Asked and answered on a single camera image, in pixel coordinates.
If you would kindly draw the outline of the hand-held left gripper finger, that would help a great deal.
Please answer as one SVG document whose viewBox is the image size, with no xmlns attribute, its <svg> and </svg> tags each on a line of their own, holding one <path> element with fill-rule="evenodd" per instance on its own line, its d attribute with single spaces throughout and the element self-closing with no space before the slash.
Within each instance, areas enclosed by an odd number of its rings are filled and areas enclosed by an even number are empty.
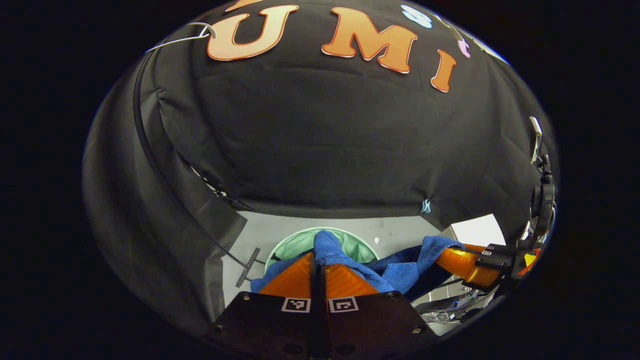
<svg viewBox="0 0 640 360">
<path fill-rule="evenodd" d="M 324 268 L 320 345 L 329 360 L 403 360 L 437 341 L 398 291 L 378 291 L 343 264 Z"/>
<path fill-rule="evenodd" d="M 236 360 L 322 357 L 322 269 L 307 253 L 258 292 L 242 291 L 210 328 L 210 343 Z"/>
</svg>

